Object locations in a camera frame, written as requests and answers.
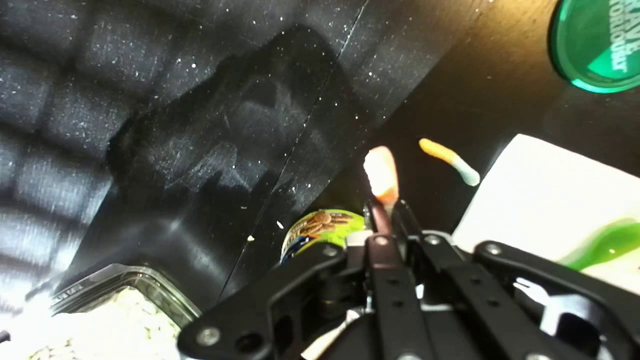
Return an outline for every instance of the screw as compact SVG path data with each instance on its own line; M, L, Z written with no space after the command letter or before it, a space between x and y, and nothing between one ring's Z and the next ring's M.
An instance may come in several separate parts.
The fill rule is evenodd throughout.
M215 325L203 327L203 329L198 331L196 342L198 342L201 346L215 346L215 343L221 342L221 329L215 327Z
M498 244L486 244L484 248L489 250L489 253L495 253L495 255L502 251Z
M327 245L327 248L324 248L324 253L334 258L334 255L339 253L339 248Z
M429 235L429 244L438 245L442 240L438 235Z
M552 357L547 354L529 354L525 360L552 360Z

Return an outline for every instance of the green object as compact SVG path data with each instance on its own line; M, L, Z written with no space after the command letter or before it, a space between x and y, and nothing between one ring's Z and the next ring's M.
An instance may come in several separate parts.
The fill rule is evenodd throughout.
M640 222L634 218L625 218L603 227L563 263L574 270L584 270L595 263L617 260L636 248L640 248Z
M316 244L334 244L346 248L346 237L353 232L365 230L365 218L342 207L322 207L301 218L282 241L281 261L294 258Z
M550 51L574 86L615 94L640 84L640 0L560 0Z

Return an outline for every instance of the dark glass surface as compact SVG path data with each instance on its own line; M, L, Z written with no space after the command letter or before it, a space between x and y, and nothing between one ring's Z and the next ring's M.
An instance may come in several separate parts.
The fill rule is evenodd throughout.
M70 263L66 279L105 261L137 260L168 271L198 304L212 304L273 266L287 226L306 207L360 207L356 157L368 144L396 151L405 198L425 226L441 230L457 226L475 190L448 165L425 157L421 135L457 147L480 171L525 131L640 174L638 89L595 95L563 79L547 41L555 5L552 0L4 0L0 312L16 314L31 289L46 287ZM256 94L245 91L259 106L238 106L236 115L265 121L240 129L234 121L236 129L223 134L225 120L204 120L211 127L196 125L193 134L223 135L173 141L168 134L183 131L188 113L206 108L203 102L185 111L168 108L221 76L223 62L236 68L252 54L269 54L261 47L299 24L327 44L330 69L316 69L316 81L342 89L284 86L279 95L293 94L299 98L291 103L308 106L294 111L275 110L284 98L259 95L271 91L259 86ZM321 103L324 91L340 98L339 115L332 102ZM275 113L308 113L314 125L287 127L301 121ZM158 181L158 171L143 171L139 164L161 161L137 161L137 149L144 147L139 141L119 141L129 146L107 157L111 137L127 120L140 117L144 134L163 134L148 135L158 147L146 153L165 151L170 161L163 164L173 169L165 174L178 179ZM296 147L296 134L313 139ZM211 157L195 161L198 169L204 165L204 179L185 177L193 171L181 169L181 146Z

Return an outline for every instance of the green bottle cap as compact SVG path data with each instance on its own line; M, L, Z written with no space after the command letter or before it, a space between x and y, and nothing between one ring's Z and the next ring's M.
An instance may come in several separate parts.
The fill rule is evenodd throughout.
M640 0L560 0L550 49L574 86L615 94L640 84Z

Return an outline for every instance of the black metal clamp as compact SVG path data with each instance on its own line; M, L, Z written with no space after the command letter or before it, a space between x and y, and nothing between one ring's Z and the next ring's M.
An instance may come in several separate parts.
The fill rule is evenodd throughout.
M188 323L181 351L301 357L348 307L368 307L322 357L640 357L638 295L500 241L469 258L442 232L392 233L381 205L373 213L365 245L319 244L275 267Z

